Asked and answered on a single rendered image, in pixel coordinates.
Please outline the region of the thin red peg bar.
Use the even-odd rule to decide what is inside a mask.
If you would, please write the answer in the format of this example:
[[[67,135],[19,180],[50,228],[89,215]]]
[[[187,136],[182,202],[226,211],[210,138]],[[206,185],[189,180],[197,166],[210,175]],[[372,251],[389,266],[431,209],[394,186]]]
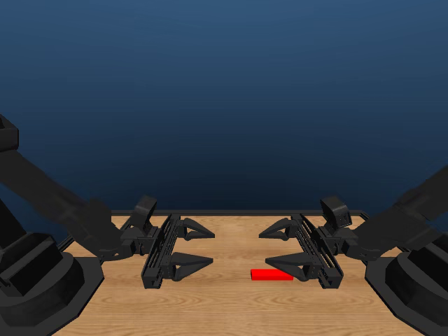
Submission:
[[[279,269],[251,269],[252,281],[292,281],[294,277]]]

